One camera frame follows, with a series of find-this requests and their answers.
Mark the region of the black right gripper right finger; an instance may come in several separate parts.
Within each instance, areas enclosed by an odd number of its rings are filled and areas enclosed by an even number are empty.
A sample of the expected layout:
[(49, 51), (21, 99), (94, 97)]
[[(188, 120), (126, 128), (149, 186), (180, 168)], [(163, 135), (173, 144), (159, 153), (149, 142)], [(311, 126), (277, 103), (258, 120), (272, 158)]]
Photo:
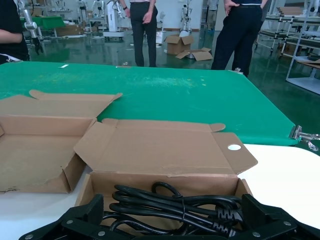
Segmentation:
[(242, 232), (230, 240), (318, 240), (320, 230), (299, 222), (280, 207), (258, 202), (252, 195), (241, 197)]

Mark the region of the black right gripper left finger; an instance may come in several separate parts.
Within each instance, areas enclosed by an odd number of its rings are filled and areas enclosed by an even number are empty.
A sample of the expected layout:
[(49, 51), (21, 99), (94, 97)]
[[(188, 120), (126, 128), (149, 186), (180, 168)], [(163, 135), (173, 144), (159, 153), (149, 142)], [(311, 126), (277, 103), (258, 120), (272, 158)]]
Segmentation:
[(104, 198), (96, 195), (89, 203), (69, 208), (58, 220), (28, 232), (21, 240), (132, 240), (123, 231), (111, 231), (101, 225)]

